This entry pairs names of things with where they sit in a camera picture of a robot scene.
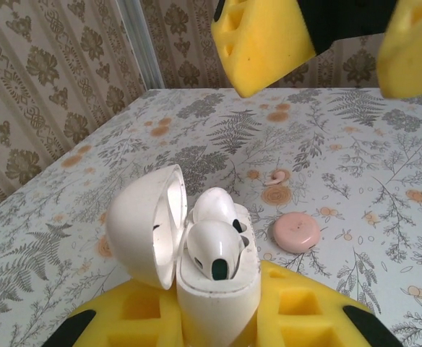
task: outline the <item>yellow foam block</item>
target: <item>yellow foam block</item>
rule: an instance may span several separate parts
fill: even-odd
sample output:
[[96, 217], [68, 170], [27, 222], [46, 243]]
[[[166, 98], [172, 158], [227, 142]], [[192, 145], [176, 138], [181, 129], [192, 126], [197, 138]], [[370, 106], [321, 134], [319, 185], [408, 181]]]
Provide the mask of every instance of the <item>yellow foam block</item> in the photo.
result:
[[130, 280], [83, 304], [96, 315], [73, 347], [184, 347], [176, 286], [169, 291]]
[[369, 347], [344, 313], [364, 305], [321, 283], [263, 262], [262, 297], [257, 311], [258, 347]]
[[211, 32], [224, 71], [242, 98], [316, 55], [297, 0], [227, 0]]
[[400, 0], [379, 50], [377, 72], [385, 98], [422, 94], [422, 0]]
[[[343, 311], [347, 296], [284, 267], [262, 261], [262, 297], [254, 319], [235, 347], [369, 347]], [[183, 328], [175, 285], [158, 290], [130, 280], [75, 310], [96, 315], [74, 347], [183, 347]]]

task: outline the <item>pink round object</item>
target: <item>pink round object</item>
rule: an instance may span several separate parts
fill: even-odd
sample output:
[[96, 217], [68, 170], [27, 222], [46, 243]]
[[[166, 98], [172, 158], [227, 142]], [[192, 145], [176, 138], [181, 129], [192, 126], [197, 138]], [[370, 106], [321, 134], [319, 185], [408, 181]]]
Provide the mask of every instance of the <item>pink round object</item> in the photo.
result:
[[319, 224], [310, 215], [286, 213], [274, 224], [274, 237], [280, 248], [290, 253], [305, 253], [320, 240]]

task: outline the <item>white charging case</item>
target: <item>white charging case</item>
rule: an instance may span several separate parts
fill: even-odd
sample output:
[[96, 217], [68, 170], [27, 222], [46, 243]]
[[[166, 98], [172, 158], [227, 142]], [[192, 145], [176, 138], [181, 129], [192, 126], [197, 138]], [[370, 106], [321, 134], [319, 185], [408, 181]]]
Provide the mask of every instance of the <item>white charging case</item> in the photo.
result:
[[132, 182], [111, 203], [107, 239], [133, 279], [168, 290], [176, 276], [186, 343], [232, 345], [254, 321], [261, 296], [261, 268], [248, 210], [235, 204], [245, 250], [229, 280], [210, 280], [190, 259], [186, 236], [193, 226], [182, 170], [153, 171]]

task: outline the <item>open case lid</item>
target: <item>open case lid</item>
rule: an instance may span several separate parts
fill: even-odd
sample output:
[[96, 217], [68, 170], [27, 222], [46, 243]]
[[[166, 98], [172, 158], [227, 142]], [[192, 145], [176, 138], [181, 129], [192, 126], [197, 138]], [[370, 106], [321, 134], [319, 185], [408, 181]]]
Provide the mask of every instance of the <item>open case lid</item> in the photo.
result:
[[126, 187], [107, 212], [107, 239], [129, 274], [168, 290], [187, 216], [187, 196], [179, 165], [153, 171]]

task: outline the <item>beige wallpaper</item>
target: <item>beige wallpaper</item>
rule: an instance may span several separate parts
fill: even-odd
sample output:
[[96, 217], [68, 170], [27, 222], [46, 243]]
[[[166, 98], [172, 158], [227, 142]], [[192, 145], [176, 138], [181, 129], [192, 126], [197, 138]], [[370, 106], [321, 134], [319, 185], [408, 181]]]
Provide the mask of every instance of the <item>beige wallpaper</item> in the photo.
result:
[[145, 88], [114, 0], [0, 0], [0, 202]]
[[[210, 24], [218, 0], [141, 0], [167, 87], [230, 87]], [[382, 36], [338, 41], [273, 87], [376, 87]]]

